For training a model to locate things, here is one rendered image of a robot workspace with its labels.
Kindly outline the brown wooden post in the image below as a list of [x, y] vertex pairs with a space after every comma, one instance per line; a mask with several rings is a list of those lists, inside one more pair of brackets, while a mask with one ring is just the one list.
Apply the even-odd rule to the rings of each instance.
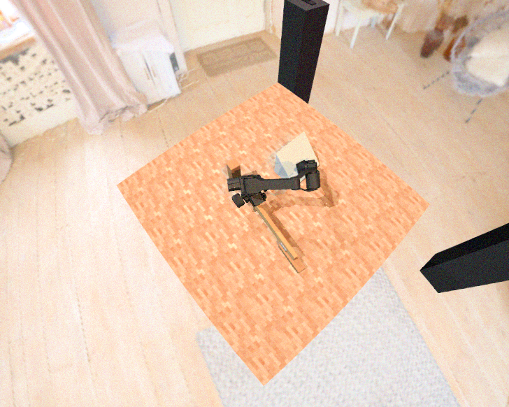
[[[227, 162], [226, 165], [229, 178], [237, 178], [241, 176], [241, 167], [237, 160], [235, 160], [235, 158]], [[281, 249], [283, 255], [286, 257], [287, 261], [293, 266], [297, 273], [300, 273], [302, 270], [305, 269], [305, 266], [298, 257], [294, 261], [292, 261], [292, 259], [286, 252], [285, 246], [282, 243], [278, 247]]]

